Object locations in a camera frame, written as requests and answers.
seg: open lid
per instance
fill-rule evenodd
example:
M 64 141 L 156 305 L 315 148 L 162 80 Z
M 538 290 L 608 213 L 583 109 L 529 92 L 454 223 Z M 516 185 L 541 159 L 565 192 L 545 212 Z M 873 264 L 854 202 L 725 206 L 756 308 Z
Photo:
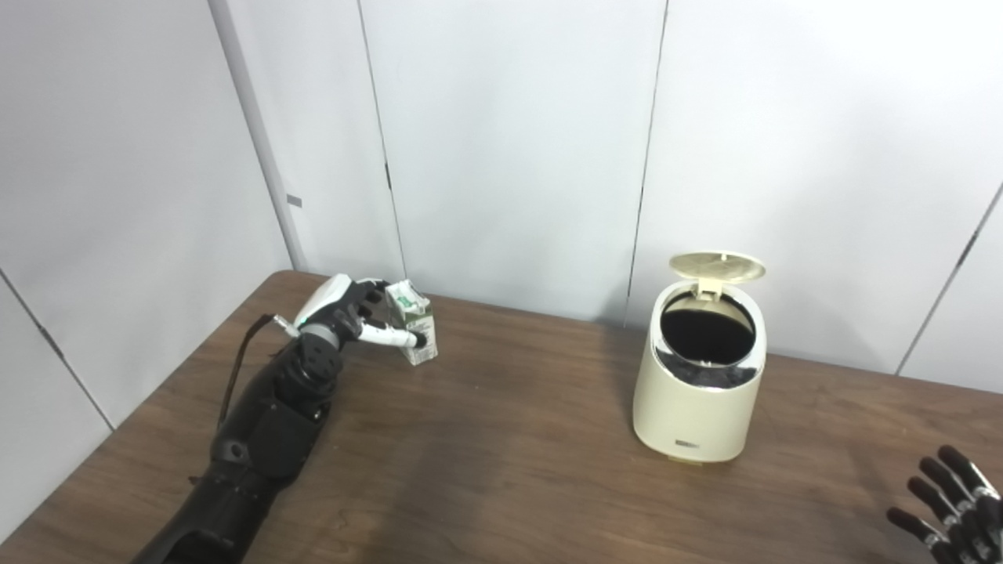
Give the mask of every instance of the open lid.
M 730 251 L 699 251 L 676 255 L 669 266 L 683 278 L 697 281 L 696 297 L 716 300 L 724 284 L 741 284 L 766 274 L 758 260 Z

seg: cream trash can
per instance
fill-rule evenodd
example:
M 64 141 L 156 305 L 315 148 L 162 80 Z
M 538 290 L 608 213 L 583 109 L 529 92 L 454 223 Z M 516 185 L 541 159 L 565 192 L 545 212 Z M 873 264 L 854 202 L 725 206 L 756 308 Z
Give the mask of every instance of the cream trash can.
M 634 390 L 634 432 L 671 458 L 723 462 L 745 447 L 766 361 L 759 307 L 731 286 L 766 269 L 730 252 L 678 255 L 687 278 L 655 300 Z

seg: white wall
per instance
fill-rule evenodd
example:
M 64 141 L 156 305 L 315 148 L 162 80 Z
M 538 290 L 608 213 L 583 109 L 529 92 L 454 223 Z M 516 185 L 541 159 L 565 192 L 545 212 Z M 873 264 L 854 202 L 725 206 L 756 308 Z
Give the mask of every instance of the white wall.
M 1003 3 L 669 6 L 629 322 L 739 251 L 772 351 L 894 372 L 1003 180 Z
M 109 430 L 3 279 L 0 365 L 3 542 Z
M 1003 209 L 995 206 L 901 374 L 1003 392 Z
M 220 39 L 204 2 L 8 1 L 0 75 L 0 265 L 117 425 L 289 265 Z
M 281 192 L 300 267 L 403 278 L 355 0 L 218 4 L 218 17 L 230 19 L 222 36 L 243 55 L 250 83 L 242 93 L 256 98 L 249 118 L 261 127 L 259 152 L 274 160 L 271 188 Z
M 362 2 L 419 288 L 622 320 L 664 9 Z

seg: black cable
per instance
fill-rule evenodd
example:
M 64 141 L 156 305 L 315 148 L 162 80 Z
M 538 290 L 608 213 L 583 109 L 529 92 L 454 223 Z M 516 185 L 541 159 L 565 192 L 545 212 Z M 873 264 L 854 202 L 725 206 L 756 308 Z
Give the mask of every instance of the black cable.
M 227 418 L 227 411 L 230 410 L 230 398 L 234 395 L 234 386 L 237 384 L 237 374 L 241 371 L 241 364 L 244 363 L 244 352 L 248 349 L 248 343 L 254 338 L 255 334 L 261 330 L 262 327 L 268 325 L 272 322 L 272 318 L 275 317 L 274 313 L 266 313 L 262 315 L 257 321 L 248 328 L 248 332 L 244 335 L 244 341 L 241 343 L 241 347 L 237 349 L 237 358 L 234 359 L 234 369 L 230 372 L 230 381 L 227 382 L 227 391 L 223 394 L 223 404 L 220 405 L 220 420 L 216 425 L 217 429 L 223 427 L 223 421 Z

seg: prosthetic arm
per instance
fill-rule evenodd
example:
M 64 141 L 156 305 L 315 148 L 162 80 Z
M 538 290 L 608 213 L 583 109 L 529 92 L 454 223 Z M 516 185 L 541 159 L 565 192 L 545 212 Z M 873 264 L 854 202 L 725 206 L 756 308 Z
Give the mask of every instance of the prosthetic arm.
M 293 340 L 252 378 L 220 428 L 205 474 L 174 518 L 132 564 L 238 564 L 244 559 L 280 491 L 299 476 L 327 420 L 341 371 L 340 350 L 363 340 L 391 346 L 424 346 L 417 333 L 369 319 L 387 283 L 353 281 L 339 274 L 307 300 L 292 324 L 263 316 L 250 337 L 280 320 Z

